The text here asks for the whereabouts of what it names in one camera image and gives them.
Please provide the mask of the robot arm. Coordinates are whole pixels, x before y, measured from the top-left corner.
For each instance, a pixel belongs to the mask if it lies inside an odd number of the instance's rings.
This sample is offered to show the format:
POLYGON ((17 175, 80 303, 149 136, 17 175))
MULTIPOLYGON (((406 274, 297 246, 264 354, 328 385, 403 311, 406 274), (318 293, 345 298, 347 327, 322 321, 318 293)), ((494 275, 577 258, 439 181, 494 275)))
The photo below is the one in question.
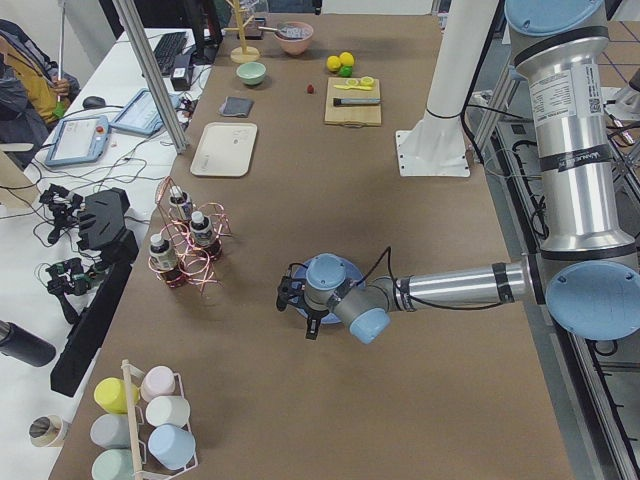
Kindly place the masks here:
POLYGON ((460 118, 498 13, 508 24, 515 70, 529 87, 548 237, 516 263, 402 278, 355 280, 344 259, 319 254, 287 270, 276 300, 279 310, 305 314, 308 338, 328 315, 367 344, 393 311, 481 310, 526 297, 586 339, 617 340, 638 330, 636 246, 618 223, 597 65, 609 40, 603 2, 453 2, 425 114, 396 143, 400 171, 463 174, 460 118))

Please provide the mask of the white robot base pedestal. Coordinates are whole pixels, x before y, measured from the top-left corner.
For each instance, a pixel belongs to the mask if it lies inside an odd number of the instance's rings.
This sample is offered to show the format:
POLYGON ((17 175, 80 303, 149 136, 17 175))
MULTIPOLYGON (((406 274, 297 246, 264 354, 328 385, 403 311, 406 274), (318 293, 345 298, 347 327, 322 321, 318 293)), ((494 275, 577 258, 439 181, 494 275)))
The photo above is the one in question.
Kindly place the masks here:
POLYGON ((411 130, 396 132, 403 177, 470 175, 462 114, 498 0, 451 3, 425 113, 411 130))

